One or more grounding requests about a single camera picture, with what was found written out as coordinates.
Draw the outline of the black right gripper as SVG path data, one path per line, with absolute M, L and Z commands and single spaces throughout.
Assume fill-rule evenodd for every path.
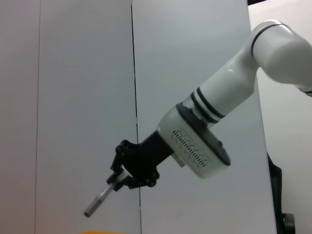
M 129 189 L 154 187 L 160 177 L 157 166 L 174 153 L 159 133 L 152 133 L 139 144 L 123 140 L 115 152 L 110 167 L 113 173 L 106 180 L 114 184 L 115 192 L 123 186 Z

